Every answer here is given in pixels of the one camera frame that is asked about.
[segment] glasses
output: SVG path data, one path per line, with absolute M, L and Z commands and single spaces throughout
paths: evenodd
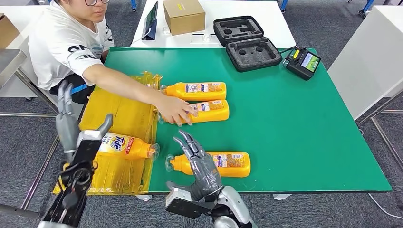
M 98 0 L 86 0 L 88 6 L 93 6 Z M 110 0 L 100 0 L 103 4 L 107 4 Z

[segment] yellow bottle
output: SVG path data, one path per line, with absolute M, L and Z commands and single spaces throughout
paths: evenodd
M 230 107 L 226 100 L 208 101 L 196 104 L 190 104 L 190 106 L 197 110 L 197 116 L 188 114 L 192 123 L 209 122 L 209 121 L 222 121 L 227 120 L 230 117 Z M 165 121 L 165 118 L 158 113 L 158 120 Z
M 139 158 L 155 160 L 160 153 L 160 146 L 157 143 L 150 145 L 131 136 L 106 133 L 98 152 L 103 153 L 103 155 L 120 156 L 129 160 Z
M 224 82 L 178 82 L 170 86 L 161 86 L 161 89 L 168 96 L 175 96 L 185 101 L 223 100 L 227 96 Z
M 213 157 L 218 173 L 222 177 L 247 177 L 250 174 L 250 158 L 245 152 L 207 152 Z M 173 156 L 169 154 L 165 160 L 168 172 L 181 171 L 193 175 L 190 163 L 185 154 Z

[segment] black shorts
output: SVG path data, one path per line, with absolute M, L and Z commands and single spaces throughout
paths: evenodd
M 69 85 L 70 83 L 73 84 L 73 89 L 71 90 L 71 98 L 73 99 L 74 103 L 87 103 L 88 97 L 91 95 L 92 91 L 95 88 L 95 85 L 88 86 L 81 76 L 77 74 L 71 74 L 61 80 L 59 84 L 50 88 L 50 94 L 58 95 L 59 86 L 60 84 L 62 84 L 63 81 L 66 81 L 67 85 Z

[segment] robotic arm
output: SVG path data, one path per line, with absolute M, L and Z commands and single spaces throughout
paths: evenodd
M 97 130 L 79 132 L 73 114 L 72 86 L 62 83 L 58 92 L 56 128 L 69 166 L 58 174 L 61 192 L 53 201 L 38 228 L 76 228 L 86 205 L 94 170 L 93 160 L 102 138 L 112 126 L 112 115 L 106 116 Z M 201 214 L 212 217 L 214 228 L 257 228 L 240 195 L 231 186 L 223 186 L 214 160 L 187 132 L 179 130 L 185 139 L 174 137 L 190 161 L 195 181 L 190 186 L 167 182 L 171 190 L 166 197 L 166 210 L 188 218 Z
M 191 219 L 201 214 L 212 217 L 214 228 L 257 228 L 239 193 L 231 186 L 223 186 L 214 160 L 199 143 L 182 130 L 181 139 L 173 139 L 186 154 L 195 177 L 191 186 L 168 182 L 171 192 L 166 197 L 166 210 Z
M 75 228 L 86 206 L 86 194 L 94 175 L 93 160 L 102 138 L 112 126 L 111 114 L 97 130 L 79 132 L 77 118 L 73 114 L 72 85 L 63 82 L 58 91 L 58 115 L 56 128 L 65 150 L 69 166 L 58 174 L 60 193 L 47 211 L 38 228 Z

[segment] white t-shirt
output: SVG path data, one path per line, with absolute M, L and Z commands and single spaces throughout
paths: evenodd
M 88 67 L 102 64 L 102 52 L 109 50 L 114 41 L 105 18 L 94 25 L 96 33 L 54 1 L 50 3 L 28 41 L 39 88 L 50 90 L 66 76 L 72 73 L 83 76 Z

